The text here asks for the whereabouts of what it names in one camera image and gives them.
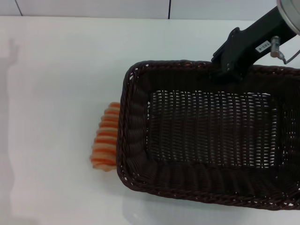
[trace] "sticker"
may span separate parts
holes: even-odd
[[[255,48],[259,53],[263,52],[264,50],[268,49],[269,47],[271,47],[271,43],[269,41],[265,41],[264,43],[262,43],[260,46],[258,46],[257,48]]]

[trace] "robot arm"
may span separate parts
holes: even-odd
[[[218,68],[212,78],[219,81],[240,81],[250,66],[264,55],[271,53],[285,64],[293,60],[300,51],[286,61],[280,45],[300,35],[300,1],[277,0],[272,9],[245,30],[235,28],[227,41],[213,54],[212,63]]]

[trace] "orange shrimp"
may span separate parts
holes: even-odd
[[[120,104],[110,103],[101,117],[92,146],[90,161],[93,168],[110,171],[116,169],[116,143],[118,137]]]

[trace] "wicker basket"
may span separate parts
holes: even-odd
[[[127,72],[117,170],[131,190],[268,210],[300,209],[300,70],[254,66],[216,85],[209,62]]]

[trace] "wall tile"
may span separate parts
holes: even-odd
[[[18,0],[23,15],[168,18],[169,0]]]
[[[20,15],[15,0],[0,0],[0,15]]]
[[[257,20],[276,0],[172,0],[171,19]]]

